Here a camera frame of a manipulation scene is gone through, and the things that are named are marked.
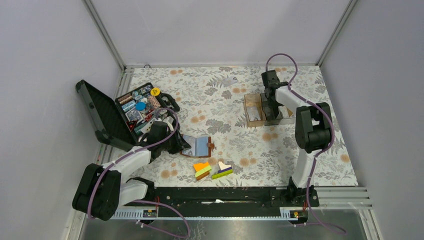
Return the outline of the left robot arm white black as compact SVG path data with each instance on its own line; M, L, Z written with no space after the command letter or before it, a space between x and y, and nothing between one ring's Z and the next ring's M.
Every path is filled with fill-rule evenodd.
M86 166L71 206L91 219L109 220L117 208L138 200L148 206L155 200L152 184L131 179L133 172L151 163L153 151L177 146L179 124L156 121L143 137L145 146L135 146L120 158L103 165Z

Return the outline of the silver VIP credit card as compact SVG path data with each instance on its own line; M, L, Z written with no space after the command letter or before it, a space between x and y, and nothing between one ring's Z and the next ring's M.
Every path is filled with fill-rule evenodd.
M181 154L184 155L184 156L188 156L190 158L196 158L197 157L196 150L195 149L192 149L192 148L191 149L187 149L187 150L183 150L181 152Z

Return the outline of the brown leather card holder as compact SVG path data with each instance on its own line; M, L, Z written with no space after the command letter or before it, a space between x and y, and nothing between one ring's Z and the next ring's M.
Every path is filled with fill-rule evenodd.
M212 152L216 149L216 146L212 142L212 138L210 136L193 137L189 135L183 135L183 138L191 145L191 149L196 150L197 157L192 158L210 158Z

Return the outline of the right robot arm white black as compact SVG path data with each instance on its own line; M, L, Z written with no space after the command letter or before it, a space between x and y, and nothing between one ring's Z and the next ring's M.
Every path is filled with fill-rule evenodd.
M261 74L264 92L260 94L264 119L270 125L280 123L283 108L294 114L295 141L299 155L287 191L287 201L293 206L301 205L307 194L304 189L312 185L316 155L326 151L334 140L334 126L328 103L313 103L291 88L289 82L281 82L275 70Z

